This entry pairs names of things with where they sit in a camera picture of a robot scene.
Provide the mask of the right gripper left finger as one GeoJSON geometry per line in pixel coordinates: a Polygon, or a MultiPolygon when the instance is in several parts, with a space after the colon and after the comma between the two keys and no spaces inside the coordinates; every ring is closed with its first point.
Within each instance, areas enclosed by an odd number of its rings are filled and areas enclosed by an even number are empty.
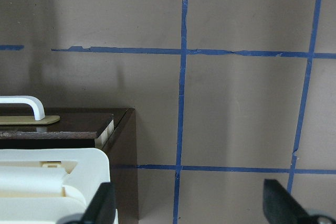
{"type": "Polygon", "coordinates": [[[116,198],[114,183],[101,183],[83,214],[81,223],[114,223],[115,217],[116,198]]]}

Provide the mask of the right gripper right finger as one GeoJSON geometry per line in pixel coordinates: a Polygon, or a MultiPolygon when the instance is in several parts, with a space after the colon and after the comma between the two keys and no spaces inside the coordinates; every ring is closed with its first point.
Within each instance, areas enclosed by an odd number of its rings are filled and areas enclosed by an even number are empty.
{"type": "Polygon", "coordinates": [[[275,179],[265,179],[263,213],[268,223],[315,223],[301,205],[275,179]]]}

